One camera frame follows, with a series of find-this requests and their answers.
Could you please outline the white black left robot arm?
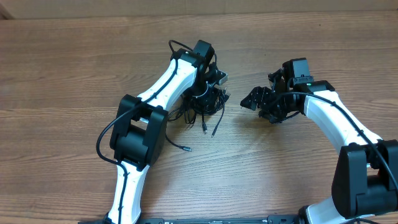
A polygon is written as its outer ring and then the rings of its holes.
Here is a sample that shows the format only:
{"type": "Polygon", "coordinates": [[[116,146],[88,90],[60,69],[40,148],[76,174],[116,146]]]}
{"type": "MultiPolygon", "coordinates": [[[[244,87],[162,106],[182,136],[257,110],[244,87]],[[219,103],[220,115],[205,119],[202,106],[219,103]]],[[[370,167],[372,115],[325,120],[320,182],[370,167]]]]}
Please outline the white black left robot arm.
{"type": "Polygon", "coordinates": [[[118,177],[103,223],[139,221],[144,182],[168,140],[167,123],[186,116],[193,124],[198,115],[223,112],[228,96],[220,86],[227,79],[212,45],[199,40],[194,48],[182,44],[172,50],[169,67],[148,90],[121,99],[116,118],[106,127],[112,131],[109,146],[118,177]]]}

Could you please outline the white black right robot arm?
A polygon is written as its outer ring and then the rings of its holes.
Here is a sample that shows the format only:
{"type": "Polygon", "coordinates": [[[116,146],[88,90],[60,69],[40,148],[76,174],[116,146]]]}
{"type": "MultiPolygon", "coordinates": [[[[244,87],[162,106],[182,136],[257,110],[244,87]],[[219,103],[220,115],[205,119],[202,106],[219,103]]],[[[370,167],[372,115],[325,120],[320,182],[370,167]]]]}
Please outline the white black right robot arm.
{"type": "Polygon", "coordinates": [[[296,58],[268,75],[240,105],[281,123],[298,114],[312,120],[338,154],[331,195],[302,207],[289,223],[369,223],[397,211],[397,140],[384,140],[363,125],[326,80],[316,81],[308,61],[296,58]]]}

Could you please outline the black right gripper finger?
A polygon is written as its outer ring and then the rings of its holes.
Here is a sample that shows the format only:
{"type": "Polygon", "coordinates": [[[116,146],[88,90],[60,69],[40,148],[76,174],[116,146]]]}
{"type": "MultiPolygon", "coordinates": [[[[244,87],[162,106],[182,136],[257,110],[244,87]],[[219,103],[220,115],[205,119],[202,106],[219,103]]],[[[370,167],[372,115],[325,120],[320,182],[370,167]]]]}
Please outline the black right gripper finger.
{"type": "Polygon", "coordinates": [[[275,106],[275,93],[268,87],[262,87],[259,94],[260,115],[272,115],[275,106]]]}
{"type": "Polygon", "coordinates": [[[255,111],[261,104],[264,96],[264,87],[254,87],[251,92],[240,102],[240,106],[255,111]]]}

